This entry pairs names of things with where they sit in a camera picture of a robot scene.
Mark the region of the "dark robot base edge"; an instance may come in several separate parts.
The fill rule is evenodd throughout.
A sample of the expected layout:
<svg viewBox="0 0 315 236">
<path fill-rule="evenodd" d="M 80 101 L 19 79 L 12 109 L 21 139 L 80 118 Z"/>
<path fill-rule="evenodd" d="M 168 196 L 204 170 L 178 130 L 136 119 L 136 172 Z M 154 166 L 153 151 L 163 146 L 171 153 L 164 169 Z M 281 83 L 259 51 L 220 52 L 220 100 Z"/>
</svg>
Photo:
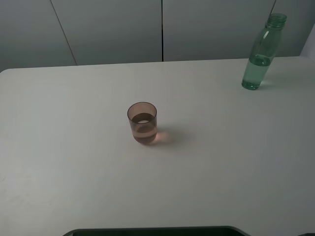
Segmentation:
<svg viewBox="0 0 315 236">
<path fill-rule="evenodd" d="M 232 226 L 77 229 L 66 236 L 246 236 Z"/>
</svg>

